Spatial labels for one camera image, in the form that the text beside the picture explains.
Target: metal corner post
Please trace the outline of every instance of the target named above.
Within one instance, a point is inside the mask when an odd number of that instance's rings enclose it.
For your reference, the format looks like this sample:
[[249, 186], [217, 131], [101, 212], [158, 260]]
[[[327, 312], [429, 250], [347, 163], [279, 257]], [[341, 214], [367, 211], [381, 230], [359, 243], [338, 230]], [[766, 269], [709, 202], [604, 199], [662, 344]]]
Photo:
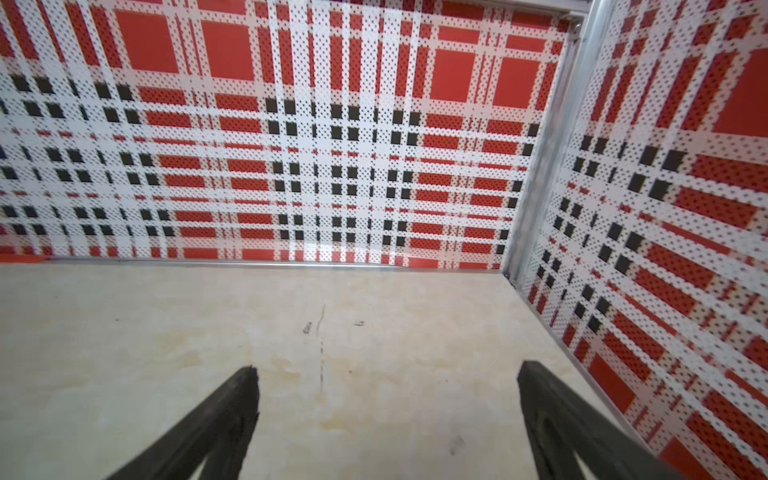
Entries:
[[525, 264], [541, 229], [552, 188], [558, 179], [558, 168], [571, 141], [571, 132], [587, 93], [614, 4], [615, 0], [594, 0], [584, 24], [571, 39], [569, 51], [565, 52], [551, 112], [541, 133], [540, 150], [531, 167], [519, 218], [510, 236], [509, 255], [502, 265], [502, 273], [516, 288], [520, 286]]

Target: red plaid panel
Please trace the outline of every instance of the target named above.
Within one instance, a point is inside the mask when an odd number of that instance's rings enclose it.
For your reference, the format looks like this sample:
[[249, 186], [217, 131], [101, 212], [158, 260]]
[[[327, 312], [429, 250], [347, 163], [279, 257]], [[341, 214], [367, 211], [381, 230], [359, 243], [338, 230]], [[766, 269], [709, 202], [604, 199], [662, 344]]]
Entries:
[[768, 475], [766, 20], [617, 3], [525, 281], [689, 478]]
[[568, 24], [2, 0], [0, 253], [498, 268]]

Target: marble patterned surface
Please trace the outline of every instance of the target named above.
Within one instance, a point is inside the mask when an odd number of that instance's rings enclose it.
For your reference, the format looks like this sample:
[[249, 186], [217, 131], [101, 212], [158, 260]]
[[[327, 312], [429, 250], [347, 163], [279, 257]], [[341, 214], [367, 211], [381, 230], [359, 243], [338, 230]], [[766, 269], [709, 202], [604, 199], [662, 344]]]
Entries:
[[537, 478], [524, 359], [610, 416], [497, 274], [3, 265], [0, 305], [6, 478], [103, 478], [249, 364], [241, 478]]

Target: plaid fabric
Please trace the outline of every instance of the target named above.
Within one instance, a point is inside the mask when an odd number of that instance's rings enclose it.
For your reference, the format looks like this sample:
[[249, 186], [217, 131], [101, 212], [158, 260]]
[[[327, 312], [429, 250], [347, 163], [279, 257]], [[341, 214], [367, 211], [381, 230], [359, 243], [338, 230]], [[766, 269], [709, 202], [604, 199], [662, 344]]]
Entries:
[[766, 14], [617, 3], [524, 282], [690, 478], [768, 474]]
[[0, 253], [498, 268], [568, 25], [2, 0]]

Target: plaid wall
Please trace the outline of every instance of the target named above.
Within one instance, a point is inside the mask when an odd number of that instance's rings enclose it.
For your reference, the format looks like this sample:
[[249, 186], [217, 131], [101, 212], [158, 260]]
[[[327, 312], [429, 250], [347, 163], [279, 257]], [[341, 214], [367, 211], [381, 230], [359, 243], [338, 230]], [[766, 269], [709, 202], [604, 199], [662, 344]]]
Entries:
[[768, 475], [766, 20], [617, 3], [523, 282], [690, 478]]
[[2, 0], [0, 253], [495, 269], [568, 25]]

